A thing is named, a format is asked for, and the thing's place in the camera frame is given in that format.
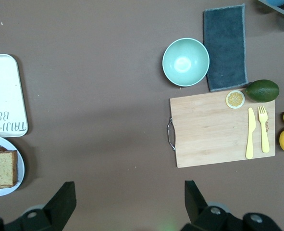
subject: yellow plastic knife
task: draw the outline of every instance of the yellow plastic knife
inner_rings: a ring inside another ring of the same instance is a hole
[[[246,158],[253,158],[253,131],[256,128],[256,119],[253,109],[250,107],[248,109],[248,135],[247,135],[247,151]]]

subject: sandwich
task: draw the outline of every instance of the sandwich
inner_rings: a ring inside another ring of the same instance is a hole
[[[0,189],[10,188],[17,183],[17,151],[0,147]]]

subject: white plate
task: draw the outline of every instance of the white plate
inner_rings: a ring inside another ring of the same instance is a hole
[[[6,148],[7,150],[17,150],[16,147],[12,145],[12,143],[10,143],[8,140],[2,137],[0,137],[0,146]],[[18,181],[15,184],[15,186],[11,188],[0,189],[0,196],[4,196],[15,191],[19,187],[19,185],[23,180],[23,177],[25,176],[25,164],[18,150],[17,153],[18,153],[18,163],[17,163]]]
[[[0,54],[0,136],[23,136],[28,130],[16,60]]]

